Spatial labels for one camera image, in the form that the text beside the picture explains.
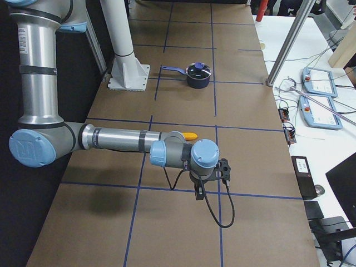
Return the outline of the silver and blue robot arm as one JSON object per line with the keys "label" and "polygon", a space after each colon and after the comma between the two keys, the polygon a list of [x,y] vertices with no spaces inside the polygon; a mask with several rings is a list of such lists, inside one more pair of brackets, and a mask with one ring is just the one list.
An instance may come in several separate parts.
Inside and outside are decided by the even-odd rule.
{"label": "silver and blue robot arm", "polygon": [[154,132],[95,127],[66,122],[58,114],[56,32],[87,28],[85,1],[8,1],[17,22],[23,116],[9,138],[13,157],[28,167],[42,167],[76,150],[107,149],[147,153],[153,165],[188,172],[197,200],[206,200],[205,184],[230,181],[230,166],[217,144],[191,144],[178,131]]}

